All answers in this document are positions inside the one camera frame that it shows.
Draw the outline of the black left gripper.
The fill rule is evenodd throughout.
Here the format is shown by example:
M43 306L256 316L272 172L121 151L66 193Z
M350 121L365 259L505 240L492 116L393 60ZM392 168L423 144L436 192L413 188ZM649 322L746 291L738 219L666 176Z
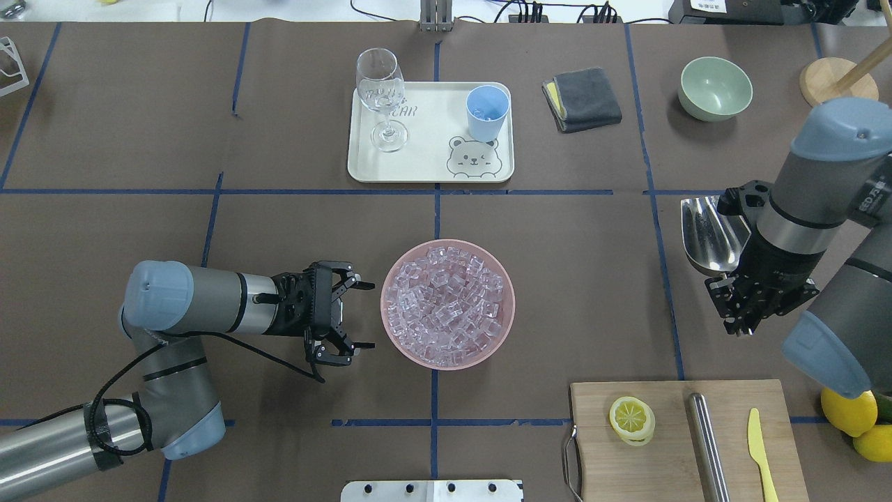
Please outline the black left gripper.
M315 261L300 273L274 275L272 282L278 302L270 334L304 336L305 358L311 367L346 367L361 351L376 348L373 342L351 340L332 320L332 305L346 289L376 288L372 282L363 282L349 261Z

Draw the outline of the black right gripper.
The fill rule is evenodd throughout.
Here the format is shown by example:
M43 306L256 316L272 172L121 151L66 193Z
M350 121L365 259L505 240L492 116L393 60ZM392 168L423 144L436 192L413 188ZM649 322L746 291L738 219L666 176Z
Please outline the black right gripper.
M819 293L811 273L820 254L777 248L756 231L756 219L770 207L771 186L749 181L727 188L718 198L720 214L740 216L750 229L733 270L705 280L705 289L729 335L752 335L762 320L772 315L783 317Z

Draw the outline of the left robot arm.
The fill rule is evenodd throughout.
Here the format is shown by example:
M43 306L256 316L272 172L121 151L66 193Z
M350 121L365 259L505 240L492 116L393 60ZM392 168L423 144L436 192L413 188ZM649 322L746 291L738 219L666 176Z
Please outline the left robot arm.
M315 261L271 277L141 261L118 323L136 347L127 369L142 368L143 388L110 398L107 382L89 402L3 436L1 498L23 500L114 469L131 455L159 450L171 461L213 447L226 425L204 337L243 349L243 335L296 337L309 363L297 374L323 382L319 365L344 367L369 349L345 333L343 295L373 288L347 261Z

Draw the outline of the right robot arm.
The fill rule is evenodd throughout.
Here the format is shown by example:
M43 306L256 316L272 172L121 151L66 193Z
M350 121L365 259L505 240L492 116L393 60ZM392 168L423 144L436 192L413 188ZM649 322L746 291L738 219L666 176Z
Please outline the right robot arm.
M890 106L844 96L815 106L774 183L716 198L749 235L738 263L705 280L729 334L800 315L783 355L846 398L890 393Z

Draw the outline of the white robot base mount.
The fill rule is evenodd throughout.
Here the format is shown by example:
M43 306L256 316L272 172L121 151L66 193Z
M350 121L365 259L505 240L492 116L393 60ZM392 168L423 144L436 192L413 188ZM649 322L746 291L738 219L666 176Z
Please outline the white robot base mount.
M356 480L341 501L523 501L521 480Z

